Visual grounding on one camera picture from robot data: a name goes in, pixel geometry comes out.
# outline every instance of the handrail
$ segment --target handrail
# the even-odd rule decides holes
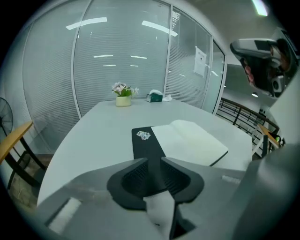
[[[272,122],[272,121],[270,121],[269,119],[263,117],[262,115],[258,114],[257,112],[255,112],[255,111],[253,111],[253,110],[251,110],[251,109],[249,109],[249,108],[247,108],[247,107],[245,107],[245,106],[243,106],[243,105],[241,105],[241,104],[238,104],[238,103],[236,103],[236,102],[233,102],[233,101],[231,101],[231,100],[229,100],[229,99],[226,99],[226,98],[223,98],[223,97],[222,97],[221,100],[223,100],[224,102],[228,102],[228,103],[230,103],[230,104],[232,104],[232,105],[238,106],[240,109],[244,109],[244,110],[250,112],[251,114],[255,115],[256,117],[258,117],[258,118],[260,118],[261,120],[263,120],[263,121],[269,123],[269,124],[272,125],[274,128],[276,128],[277,130],[279,130],[279,127],[278,127],[274,122]]]

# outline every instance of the tissue box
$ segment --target tissue box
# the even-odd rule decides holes
[[[156,93],[147,94],[146,101],[150,103],[161,102],[163,101],[163,96]]]

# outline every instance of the table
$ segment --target table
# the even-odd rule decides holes
[[[262,132],[262,135],[267,135],[268,136],[268,141],[275,146],[275,148],[279,148],[279,143],[270,135],[270,130],[268,130],[266,127],[264,127],[262,124],[258,123],[256,125],[255,130],[253,131],[251,137],[253,137],[256,132],[260,130]],[[254,147],[254,149],[252,150],[252,155],[256,153],[256,151],[258,150],[258,148],[261,146],[261,144],[263,143],[263,137],[259,140],[259,142],[257,143],[257,145]]]
[[[94,106],[62,141],[47,168],[37,203],[82,173],[132,160],[131,129],[177,119],[195,122],[229,149],[214,167],[245,170],[251,162],[251,137],[204,110],[176,100],[133,100],[123,108],[105,101]]]
[[[38,160],[38,158],[31,151],[27,143],[25,142],[23,136],[32,126],[32,121],[26,122],[21,126],[17,127],[13,132],[11,132],[0,144],[0,164],[5,159],[9,166],[15,170],[15,172],[23,178],[27,183],[33,187],[39,187],[40,183],[31,177],[25,170],[23,170],[16,160],[11,156],[9,151],[15,146],[15,144],[20,141],[26,151],[29,153],[31,158],[43,169],[46,167]]]

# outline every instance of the yellow pot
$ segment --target yellow pot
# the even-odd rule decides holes
[[[131,97],[117,97],[116,106],[117,107],[128,107],[131,105]]]

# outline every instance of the ceiling light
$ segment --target ceiling light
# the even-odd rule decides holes
[[[112,57],[113,55],[99,55],[99,56],[94,56],[94,58],[104,58],[104,57]]]
[[[262,0],[252,0],[252,2],[253,2],[254,6],[257,10],[257,13],[259,15],[268,16],[267,10],[266,10]]]
[[[92,24],[92,23],[103,23],[103,22],[107,22],[106,17],[91,18],[91,19],[87,19],[87,20],[84,20],[81,22],[73,23],[71,25],[66,26],[66,28],[68,30],[71,30],[71,29],[77,28],[79,26],[84,26],[84,25]]]
[[[145,57],[139,57],[139,56],[131,56],[132,58],[142,58],[142,59],[147,59]]]
[[[219,77],[219,75],[218,75],[218,74],[216,74],[214,71],[212,71],[212,73],[213,73],[214,75],[216,75],[217,77]]]
[[[168,33],[168,34],[170,32],[170,30],[168,28],[166,28],[164,26],[161,26],[161,25],[158,25],[156,23],[148,22],[148,21],[143,21],[142,25],[147,26],[147,27],[151,27],[151,28],[155,28],[157,30],[161,30],[161,31],[163,31],[165,33]],[[173,30],[171,30],[171,35],[175,37],[178,34],[176,32],[174,32]]]

